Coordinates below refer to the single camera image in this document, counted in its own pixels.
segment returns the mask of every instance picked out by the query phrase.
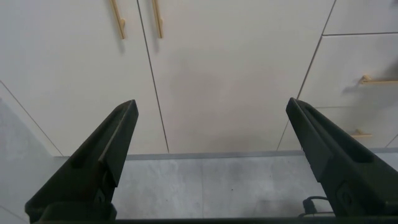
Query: gold handle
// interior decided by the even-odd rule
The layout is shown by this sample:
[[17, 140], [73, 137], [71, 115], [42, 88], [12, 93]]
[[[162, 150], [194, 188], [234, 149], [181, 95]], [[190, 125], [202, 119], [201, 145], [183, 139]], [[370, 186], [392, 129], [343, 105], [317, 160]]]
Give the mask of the gold handle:
[[369, 75], [364, 75], [361, 79], [361, 84], [398, 84], [398, 80], [372, 80]]
[[116, 0], [109, 0], [111, 5], [112, 5], [112, 9], [114, 12], [114, 16], [116, 21], [118, 22], [118, 28], [119, 28], [119, 33], [120, 33], [120, 38], [123, 40], [125, 38], [125, 34], [124, 34], [124, 24], [126, 23], [126, 21], [124, 19], [120, 19], [120, 15], [119, 15], [119, 9], [118, 9], [118, 5], [116, 4]]
[[355, 134], [350, 134], [353, 138], [368, 138], [372, 137], [372, 134], [365, 134], [360, 129], [355, 130]]
[[159, 4], [157, 0], [152, 0], [152, 7], [154, 8], [155, 23], [158, 38], [163, 38], [163, 20], [160, 18]]

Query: floor tile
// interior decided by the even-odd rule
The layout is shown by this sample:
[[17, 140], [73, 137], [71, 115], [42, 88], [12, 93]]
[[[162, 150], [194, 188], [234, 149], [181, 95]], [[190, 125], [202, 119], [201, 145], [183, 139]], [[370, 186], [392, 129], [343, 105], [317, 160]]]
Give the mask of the floor tile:
[[201, 160], [126, 161], [117, 218], [201, 218]]
[[205, 218], [296, 217], [312, 195], [325, 193], [302, 156], [203, 160]]

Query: wooden handle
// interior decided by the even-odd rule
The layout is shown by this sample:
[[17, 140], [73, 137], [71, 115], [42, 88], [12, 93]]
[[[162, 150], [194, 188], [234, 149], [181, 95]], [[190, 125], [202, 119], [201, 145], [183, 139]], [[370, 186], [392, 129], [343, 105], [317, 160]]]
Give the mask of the wooden handle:
[[369, 75], [364, 75], [361, 79], [362, 85], [367, 84], [398, 84], [398, 80], [373, 80]]
[[152, 0], [152, 7], [154, 8], [157, 36], [161, 39], [163, 38], [163, 20], [160, 18], [159, 4], [157, 3], [157, 0]]
[[120, 38], [123, 40], [126, 36], [124, 34], [124, 25], [125, 25], [126, 21], [124, 19], [120, 19], [119, 9], [118, 9], [118, 5], [116, 4], [116, 0], [109, 0], [109, 1], [112, 5], [114, 16], [115, 16], [116, 22], [118, 24]]
[[365, 134], [360, 129], [355, 130], [355, 134], [351, 134], [353, 138], [369, 138], [372, 137], [372, 134]]

